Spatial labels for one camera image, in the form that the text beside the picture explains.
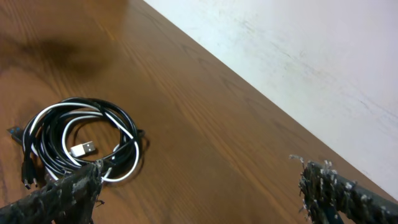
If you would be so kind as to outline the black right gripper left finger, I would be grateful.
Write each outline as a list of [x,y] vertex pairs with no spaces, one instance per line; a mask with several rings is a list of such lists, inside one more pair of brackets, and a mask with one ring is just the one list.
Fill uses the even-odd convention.
[[88,164],[1,208],[1,224],[93,223],[103,163]]

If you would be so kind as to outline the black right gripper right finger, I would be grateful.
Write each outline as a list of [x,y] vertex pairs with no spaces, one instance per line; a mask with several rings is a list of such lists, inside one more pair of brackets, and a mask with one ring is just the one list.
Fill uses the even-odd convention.
[[310,223],[343,223],[341,214],[355,223],[397,224],[397,204],[339,175],[331,161],[319,164],[299,160],[303,171],[298,187],[303,196],[300,212]]

